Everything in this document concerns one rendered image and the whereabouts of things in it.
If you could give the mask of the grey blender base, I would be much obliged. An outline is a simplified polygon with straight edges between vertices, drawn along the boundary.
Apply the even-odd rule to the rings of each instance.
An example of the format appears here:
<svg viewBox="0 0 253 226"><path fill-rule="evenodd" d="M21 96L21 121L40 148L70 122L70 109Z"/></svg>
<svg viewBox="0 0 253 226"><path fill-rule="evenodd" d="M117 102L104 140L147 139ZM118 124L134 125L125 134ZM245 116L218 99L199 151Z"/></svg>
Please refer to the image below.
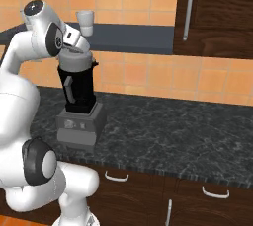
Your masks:
<svg viewBox="0 0 253 226"><path fill-rule="evenodd" d="M56 117L57 141L68 148L92 153L106 121L106 109L98 102L89 113L69 113L62 110Z"/></svg>

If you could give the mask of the dark wood lower cupboard door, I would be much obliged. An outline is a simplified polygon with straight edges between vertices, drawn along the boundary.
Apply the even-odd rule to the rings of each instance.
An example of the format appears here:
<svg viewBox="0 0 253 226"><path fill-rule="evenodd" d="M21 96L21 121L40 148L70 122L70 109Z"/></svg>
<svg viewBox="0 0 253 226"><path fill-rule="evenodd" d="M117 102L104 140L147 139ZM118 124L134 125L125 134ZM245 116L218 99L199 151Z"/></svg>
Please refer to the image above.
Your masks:
<svg viewBox="0 0 253 226"><path fill-rule="evenodd" d="M130 196L88 198L101 226L161 226L161 206L155 201Z"/></svg>

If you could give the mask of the dark grey wall shelf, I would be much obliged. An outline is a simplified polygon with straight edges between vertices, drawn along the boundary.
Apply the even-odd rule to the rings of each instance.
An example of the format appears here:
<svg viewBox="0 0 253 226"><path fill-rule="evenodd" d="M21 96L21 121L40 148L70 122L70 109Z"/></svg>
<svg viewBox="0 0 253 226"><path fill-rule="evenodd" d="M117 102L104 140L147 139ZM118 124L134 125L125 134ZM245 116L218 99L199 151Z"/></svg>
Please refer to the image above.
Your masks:
<svg viewBox="0 0 253 226"><path fill-rule="evenodd" d="M95 51L163 55L173 53L173 38L173 27L112 24L95 24L86 37Z"/></svg>

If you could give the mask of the grey blender lid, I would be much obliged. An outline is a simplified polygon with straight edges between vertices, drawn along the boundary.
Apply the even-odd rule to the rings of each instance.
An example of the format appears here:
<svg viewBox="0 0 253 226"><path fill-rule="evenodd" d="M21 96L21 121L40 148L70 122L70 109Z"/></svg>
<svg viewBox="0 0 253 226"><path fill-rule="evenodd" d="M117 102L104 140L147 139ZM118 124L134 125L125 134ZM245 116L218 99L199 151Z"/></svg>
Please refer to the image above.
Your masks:
<svg viewBox="0 0 253 226"><path fill-rule="evenodd" d="M67 72L82 72L90 69L93 62L92 53L75 53L63 49L58 55L59 67Z"/></svg>

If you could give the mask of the dark wood cupboard door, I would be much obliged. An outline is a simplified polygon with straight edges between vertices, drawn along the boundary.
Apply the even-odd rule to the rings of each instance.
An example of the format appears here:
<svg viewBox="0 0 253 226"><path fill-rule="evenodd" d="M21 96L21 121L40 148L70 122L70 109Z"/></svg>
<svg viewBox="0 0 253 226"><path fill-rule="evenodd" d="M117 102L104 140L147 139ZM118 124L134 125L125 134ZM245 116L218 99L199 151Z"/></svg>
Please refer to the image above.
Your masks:
<svg viewBox="0 0 253 226"><path fill-rule="evenodd" d="M161 226L161 206L155 201L130 196L88 198L101 226Z"/></svg>
<svg viewBox="0 0 253 226"><path fill-rule="evenodd" d="M183 41L188 0L177 0L175 55L253 59L253 0L193 0Z"/></svg>

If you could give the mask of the dark wood drawer front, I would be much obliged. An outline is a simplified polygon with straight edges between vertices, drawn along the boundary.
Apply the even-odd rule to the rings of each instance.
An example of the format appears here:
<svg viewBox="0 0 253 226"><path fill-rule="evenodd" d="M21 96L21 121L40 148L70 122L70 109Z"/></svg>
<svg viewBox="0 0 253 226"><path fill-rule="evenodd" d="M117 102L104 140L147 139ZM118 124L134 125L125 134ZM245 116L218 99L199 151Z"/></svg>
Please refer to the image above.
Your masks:
<svg viewBox="0 0 253 226"><path fill-rule="evenodd" d="M205 196L202 186L228 199ZM253 191L179 180L172 208L173 226L253 226Z"/></svg>
<svg viewBox="0 0 253 226"><path fill-rule="evenodd" d="M96 170L100 184L96 196L130 196L139 200L155 201L161 206L164 179L150 174L89 165Z"/></svg>

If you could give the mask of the white cup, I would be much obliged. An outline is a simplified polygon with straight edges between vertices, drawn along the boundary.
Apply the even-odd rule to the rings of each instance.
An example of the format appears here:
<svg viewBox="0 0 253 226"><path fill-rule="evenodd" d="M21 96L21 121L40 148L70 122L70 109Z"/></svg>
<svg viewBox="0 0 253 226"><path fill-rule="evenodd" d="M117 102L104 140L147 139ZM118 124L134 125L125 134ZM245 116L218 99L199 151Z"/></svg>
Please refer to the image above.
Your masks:
<svg viewBox="0 0 253 226"><path fill-rule="evenodd" d="M90 37L93 34L94 12L90 10L78 11L76 18L80 26L81 34L84 37Z"/></svg>

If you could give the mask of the black blender jar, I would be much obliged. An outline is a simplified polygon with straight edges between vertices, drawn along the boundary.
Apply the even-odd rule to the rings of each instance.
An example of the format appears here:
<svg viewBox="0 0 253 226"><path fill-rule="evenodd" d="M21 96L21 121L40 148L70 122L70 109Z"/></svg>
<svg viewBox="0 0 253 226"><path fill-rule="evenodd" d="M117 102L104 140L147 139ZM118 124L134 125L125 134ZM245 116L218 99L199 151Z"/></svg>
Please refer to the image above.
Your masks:
<svg viewBox="0 0 253 226"><path fill-rule="evenodd" d="M64 71L57 67L66 100L65 109L70 113L89 113L96 103L93 87L93 61L89 69L80 72Z"/></svg>

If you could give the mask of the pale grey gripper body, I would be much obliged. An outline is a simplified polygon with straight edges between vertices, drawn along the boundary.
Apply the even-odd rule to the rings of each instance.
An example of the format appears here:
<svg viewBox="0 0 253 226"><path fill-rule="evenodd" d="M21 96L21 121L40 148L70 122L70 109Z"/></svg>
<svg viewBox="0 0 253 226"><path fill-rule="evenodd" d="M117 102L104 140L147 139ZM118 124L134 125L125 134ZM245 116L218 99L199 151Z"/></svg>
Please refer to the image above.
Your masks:
<svg viewBox="0 0 253 226"><path fill-rule="evenodd" d="M86 53L90 50L90 44L82 36L71 35L63 38L63 48L72 53Z"/></svg>

